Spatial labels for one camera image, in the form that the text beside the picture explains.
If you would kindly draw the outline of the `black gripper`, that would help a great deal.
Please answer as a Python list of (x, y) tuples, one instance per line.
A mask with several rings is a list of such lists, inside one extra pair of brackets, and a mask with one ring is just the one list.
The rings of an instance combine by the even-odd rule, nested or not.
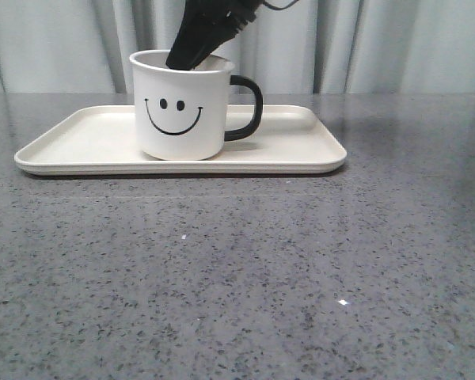
[(257, 18), (261, 0), (186, 1), (183, 20), (166, 65), (192, 70)]

